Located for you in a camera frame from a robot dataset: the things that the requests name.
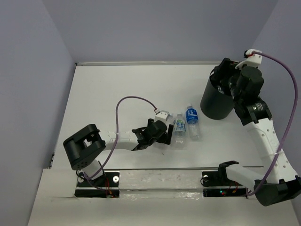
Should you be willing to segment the green white label bottle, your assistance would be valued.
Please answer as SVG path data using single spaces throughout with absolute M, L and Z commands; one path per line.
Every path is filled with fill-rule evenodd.
M 177 114 L 174 120 L 172 139 L 172 144 L 176 149 L 184 150 L 186 148 L 186 124 L 182 113 Z

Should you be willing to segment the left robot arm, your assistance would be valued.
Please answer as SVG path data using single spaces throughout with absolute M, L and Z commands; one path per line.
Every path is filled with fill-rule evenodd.
M 63 146 L 74 171 L 81 171 L 84 180 L 100 186 L 105 180 L 105 163 L 96 158 L 106 150 L 138 151 L 154 143 L 169 145 L 174 126 L 162 121 L 148 120 L 146 127 L 128 132 L 101 132 L 95 124 L 89 124 L 67 138 Z

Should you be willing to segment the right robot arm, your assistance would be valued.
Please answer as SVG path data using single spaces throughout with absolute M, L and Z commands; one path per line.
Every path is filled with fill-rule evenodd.
M 226 185 L 235 181 L 255 195 L 263 206 L 293 199 L 301 193 L 301 178 L 290 165 L 274 130 L 272 114 L 259 94 L 264 83 L 257 66 L 228 58 L 216 66 L 210 76 L 217 90 L 229 95 L 243 127 L 252 138 L 265 175 L 244 168 L 237 161 L 223 162 L 217 181 Z

